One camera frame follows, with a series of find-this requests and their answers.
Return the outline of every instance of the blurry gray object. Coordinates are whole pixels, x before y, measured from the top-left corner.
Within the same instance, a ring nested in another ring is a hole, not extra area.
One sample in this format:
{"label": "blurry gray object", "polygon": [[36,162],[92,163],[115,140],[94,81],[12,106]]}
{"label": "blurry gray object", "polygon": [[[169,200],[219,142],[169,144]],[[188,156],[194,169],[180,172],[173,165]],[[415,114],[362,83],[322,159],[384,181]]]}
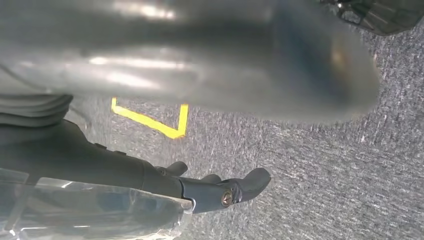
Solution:
{"label": "blurry gray object", "polygon": [[372,58],[310,1],[0,3],[0,94],[137,96],[302,121],[366,113],[378,95]]}

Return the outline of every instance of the yellow tape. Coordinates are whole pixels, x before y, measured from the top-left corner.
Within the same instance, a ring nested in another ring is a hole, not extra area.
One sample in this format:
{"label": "yellow tape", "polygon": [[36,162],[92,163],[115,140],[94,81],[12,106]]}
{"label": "yellow tape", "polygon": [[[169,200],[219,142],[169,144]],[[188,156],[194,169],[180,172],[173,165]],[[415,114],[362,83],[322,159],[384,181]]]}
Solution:
{"label": "yellow tape", "polygon": [[181,107],[179,108],[179,120],[178,120],[177,129],[167,126],[161,123],[160,121],[156,121],[149,116],[118,106],[116,97],[112,98],[111,108],[114,113],[121,115],[123,117],[129,118],[140,124],[146,125],[149,128],[158,130],[161,133],[165,134],[165,136],[167,136],[168,138],[177,139],[177,138],[184,137],[186,135],[187,118],[189,116],[188,104],[182,104]]}

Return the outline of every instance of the screw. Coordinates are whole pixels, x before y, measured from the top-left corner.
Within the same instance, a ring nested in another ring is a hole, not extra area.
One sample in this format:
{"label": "screw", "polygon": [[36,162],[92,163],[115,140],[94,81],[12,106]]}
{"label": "screw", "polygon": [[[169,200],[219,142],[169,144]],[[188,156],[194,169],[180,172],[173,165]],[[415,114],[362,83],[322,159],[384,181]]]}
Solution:
{"label": "screw", "polygon": [[228,208],[231,204],[233,204],[233,193],[231,191],[224,192],[221,203],[224,208]]}

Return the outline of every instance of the gray carpet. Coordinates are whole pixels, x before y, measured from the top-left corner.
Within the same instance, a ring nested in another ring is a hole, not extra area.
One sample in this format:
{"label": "gray carpet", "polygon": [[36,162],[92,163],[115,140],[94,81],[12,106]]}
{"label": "gray carpet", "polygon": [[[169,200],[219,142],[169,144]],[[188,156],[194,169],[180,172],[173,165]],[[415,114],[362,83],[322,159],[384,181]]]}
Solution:
{"label": "gray carpet", "polygon": [[[182,240],[424,239],[424,22],[395,36],[361,36],[376,54],[381,94],[372,113],[352,122],[296,125],[190,106],[186,137],[172,140],[95,96],[74,103],[88,119],[68,117],[111,149],[155,165],[184,161],[190,177],[272,173],[256,200],[196,215]],[[178,106],[118,103],[177,123]]]}

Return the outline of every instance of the plastic cover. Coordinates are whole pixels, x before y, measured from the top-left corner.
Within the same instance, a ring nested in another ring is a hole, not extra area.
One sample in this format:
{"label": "plastic cover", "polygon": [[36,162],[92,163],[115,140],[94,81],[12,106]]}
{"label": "plastic cover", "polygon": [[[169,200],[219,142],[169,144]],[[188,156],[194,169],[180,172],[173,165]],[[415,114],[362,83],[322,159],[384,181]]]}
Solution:
{"label": "plastic cover", "polygon": [[0,240],[171,240],[191,220],[188,200],[0,168]]}

